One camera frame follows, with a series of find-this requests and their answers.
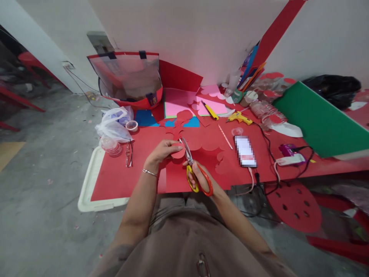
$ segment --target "brown shirt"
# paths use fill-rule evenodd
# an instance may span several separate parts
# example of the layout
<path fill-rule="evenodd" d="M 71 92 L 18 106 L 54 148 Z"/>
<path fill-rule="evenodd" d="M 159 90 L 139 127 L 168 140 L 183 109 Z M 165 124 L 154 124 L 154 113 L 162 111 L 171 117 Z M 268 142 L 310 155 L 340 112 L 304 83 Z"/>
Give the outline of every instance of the brown shirt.
<path fill-rule="evenodd" d="M 281 262 L 247 248 L 217 220 L 187 210 L 168 217 L 136 247 L 121 245 L 105 253 L 90 277 L 206 276 L 201 272 L 295 276 Z"/>

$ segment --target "hand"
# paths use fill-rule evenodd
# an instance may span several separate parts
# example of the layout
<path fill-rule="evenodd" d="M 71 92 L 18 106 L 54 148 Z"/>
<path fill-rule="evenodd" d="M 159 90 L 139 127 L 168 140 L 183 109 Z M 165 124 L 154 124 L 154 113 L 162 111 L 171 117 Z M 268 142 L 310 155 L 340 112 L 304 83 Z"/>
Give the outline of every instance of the hand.
<path fill-rule="evenodd" d="M 183 163 L 184 166 L 187 166 L 188 165 L 188 161 L 185 161 Z M 200 171 L 199 169 L 199 166 L 201 166 L 201 168 L 206 172 L 206 174 L 209 176 L 209 179 L 211 180 L 211 183 L 213 185 L 213 189 L 214 189 L 214 193 L 216 193 L 217 191 L 219 190 L 222 190 L 223 189 L 219 186 L 219 184 L 214 180 L 214 178 L 210 175 L 209 171 L 206 169 L 206 167 L 204 167 L 203 165 L 199 164 L 197 161 L 193 161 L 193 165 L 192 165 L 192 171 L 193 173 L 196 175 L 196 178 L 201 186 L 201 189 L 205 192 L 209 192 L 210 189 L 209 189 L 209 185 L 208 185 L 208 182 L 205 178 L 205 176 L 202 174 L 202 172 Z M 188 172 L 188 178 L 191 182 L 191 185 L 193 188 L 196 188 L 196 180 L 195 178 L 193 177 L 193 175 Z"/>
<path fill-rule="evenodd" d="M 147 157 L 146 162 L 159 165 L 171 153 L 178 152 L 183 149 L 182 146 L 172 146 L 175 143 L 180 143 L 176 140 L 162 140 L 153 152 Z"/>

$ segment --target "silver bracelet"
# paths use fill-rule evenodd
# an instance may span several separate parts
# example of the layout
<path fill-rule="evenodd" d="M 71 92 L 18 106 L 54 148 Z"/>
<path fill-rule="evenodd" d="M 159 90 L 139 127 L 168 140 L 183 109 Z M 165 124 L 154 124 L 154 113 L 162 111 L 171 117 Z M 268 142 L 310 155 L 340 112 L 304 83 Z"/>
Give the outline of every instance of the silver bracelet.
<path fill-rule="evenodd" d="M 148 171 L 148 170 L 146 170 L 146 169 L 142 169 L 142 171 L 143 171 L 143 172 L 145 172 L 145 173 L 149 173 L 149 174 L 151 174 L 152 176 L 157 177 L 157 175 L 156 175 L 155 173 L 152 173 L 152 172 L 150 172 L 150 171 Z"/>

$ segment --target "white tray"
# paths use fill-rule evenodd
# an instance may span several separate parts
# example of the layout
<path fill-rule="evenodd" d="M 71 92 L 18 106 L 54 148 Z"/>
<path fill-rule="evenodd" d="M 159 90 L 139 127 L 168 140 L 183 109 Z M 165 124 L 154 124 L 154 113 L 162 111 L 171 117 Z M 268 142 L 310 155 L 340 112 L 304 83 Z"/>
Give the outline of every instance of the white tray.
<path fill-rule="evenodd" d="M 95 150 L 92 152 L 85 180 L 83 181 L 80 198 L 78 200 L 78 209 L 81 212 L 98 212 L 112 209 L 114 207 L 126 205 L 130 199 L 129 197 L 126 197 L 91 201 L 91 196 L 96 185 L 101 164 L 103 163 L 104 155 L 105 151 L 100 146 L 95 148 Z"/>

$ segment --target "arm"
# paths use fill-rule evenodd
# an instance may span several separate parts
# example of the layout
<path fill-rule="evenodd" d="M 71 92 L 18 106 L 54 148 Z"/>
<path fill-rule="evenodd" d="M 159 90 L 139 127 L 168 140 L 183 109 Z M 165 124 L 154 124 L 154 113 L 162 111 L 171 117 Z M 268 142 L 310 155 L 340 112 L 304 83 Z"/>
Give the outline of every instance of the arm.
<path fill-rule="evenodd" d="M 159 164 L 171 153 L 182 149 L 182 147 L 172 146 L 174 143 L 178 142 L 175 140 L 161 141 L 147 157 L 143 168 L 158 174 Z M 147 236 L 156 200 L 157 181 L 157 177 L 141 172 L 109 249 L 122 244 L 137 245 Z"/>
<path fill-rule="evenodd" d="M 196 175 L 202 189 L 209 191 L 208 183 L 197 166 L 197 162 L 194 161 L 192 169 Z M 262 238 L 262 236 L 256 231 L 250 221 L 240 212 L 240 210 L 233 204 L 228 195 L 209 174 L 208 170 L 200 165 L 202 169 L 209 175 L 214 188 L 214 194 L 212 196 L 215 205 L 217 206 L 220 215 L 222 216 L 227 228 L 239 238 L 239 240 L 247 246 L 250 246 L 254 250 L 267 255 L 272 258 L 276 258 L 273 252 L 270 250 L 268 244 Z M 192 175 L 189 175 L 192 184 L 195 184 L 195 180 Z"/>

